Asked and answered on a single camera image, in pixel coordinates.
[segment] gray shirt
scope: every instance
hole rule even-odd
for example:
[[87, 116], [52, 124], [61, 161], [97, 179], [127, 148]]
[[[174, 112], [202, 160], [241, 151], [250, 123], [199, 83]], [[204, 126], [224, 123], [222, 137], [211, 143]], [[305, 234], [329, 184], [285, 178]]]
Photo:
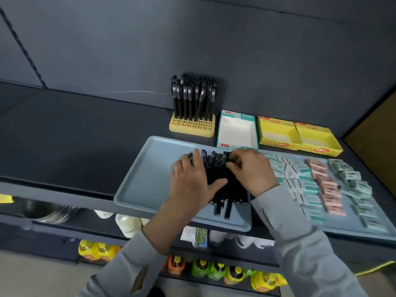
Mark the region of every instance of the gray shirt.
[[[275, 239], [275, 255], [296, 297], [366, 296], [358, 280], [333, 253], [327, 236], [314, 228], [283, 186], [251, 202]], [[166, 260], [140, 232], [98, 274], [91, 276], [78, 297], [129, 296], [143, 267], [141, 290], [146, 296]]]

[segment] floor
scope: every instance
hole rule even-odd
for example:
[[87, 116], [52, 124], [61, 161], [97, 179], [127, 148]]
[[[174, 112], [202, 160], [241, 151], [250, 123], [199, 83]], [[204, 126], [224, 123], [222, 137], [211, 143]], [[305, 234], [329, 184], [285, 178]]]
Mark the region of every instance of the floor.
[[[64, 262], [0, 251], [0, 288], [2, 297], [73, 297], [90, 275], [100, 267]], [[394, 282], [381, 272], [359, 277], [370, 297], [396, 296]], [[219, 289], [189, 284], [175, 279], [158, 280], [167, 297], [230, 297]], [[293, 297], [282, 287], [283, 297]]]

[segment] yellow box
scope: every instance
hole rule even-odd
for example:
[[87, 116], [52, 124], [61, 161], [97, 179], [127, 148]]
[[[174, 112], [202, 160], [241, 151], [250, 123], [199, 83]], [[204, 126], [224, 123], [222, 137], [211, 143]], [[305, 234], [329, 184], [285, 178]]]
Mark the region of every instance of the yellow box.
[[293, 122], [260, 116], [257, 118], [259, 144], [298, 150], [302, 144]]
[[212, 137], [215, 135], [215, 122], [215, 115], [213, 115], [212, 121], [198, 119], [198, 121], [195, 122], [194, 118], [192, 121], [175, 118], [175, 113], [173, 113], [171, 122], [169, 123], [169, 129], [173, 132], [199, 135], [201, 137]]
[[301, 122], [295, 122], [294, 125], [302, 142], [299, 150], [334, 157], [344, 151], [329, 128]]

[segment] small pink box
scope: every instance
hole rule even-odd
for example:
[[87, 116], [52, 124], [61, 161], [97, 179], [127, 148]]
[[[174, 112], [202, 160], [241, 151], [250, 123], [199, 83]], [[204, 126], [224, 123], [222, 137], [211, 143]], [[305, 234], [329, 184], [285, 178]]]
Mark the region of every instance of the small pink box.
[[312, 167], [318, 167], [320, 169], [326, 169], [326, 165], [320, 160], [307, 159], [306, 164], [312, 169]]
[[313, 166], [313, 167], [311, 167], [311, 170], [316, 175], [327, 177], [327, 170], [326, 169], [322, 169], [322, 168], [318, 168], [316, 166]]
[[324, 210], [326, 213], [332, 214], [332, 215], [340, 215], [340, 216], [346, 216], [347, 214], [344, 212], [342, 207], [337, 207], [337, 206], [328, 206], [324, 205]]
[[326, 184], [319, 184], [320, 191], [324, 195], [329, 195], [337, 198], [341, 198], [341, 192], [337, 187], [335, 186], [330, 186]]
[[319, 199], [326, 206], [337, 206], [337, 207], [343, 206], [341, 204], [340, 199], [337, 197], [334, 197], [334, 196], [328, 196], [328, 195], [323, 195], [323, 194], [319, 193]]
[[315, 179], [318, 182], [318, 184], [325, 184], [325, 185], [337, 187], [337, 183], [335, 182], [334, 178], [316, 175]]

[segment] person's right hand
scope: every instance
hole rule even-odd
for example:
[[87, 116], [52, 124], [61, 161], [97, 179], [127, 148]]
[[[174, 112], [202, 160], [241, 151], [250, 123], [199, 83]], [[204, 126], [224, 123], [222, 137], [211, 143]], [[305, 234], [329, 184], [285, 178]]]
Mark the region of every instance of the person's right hand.
[[227, 162], [227, 168], [254, 197], [279, 185], [269, 159], [262, 153], [254, 149], [236, 149], [230, 154], [232, 158], [236, 159], [236, 164]]

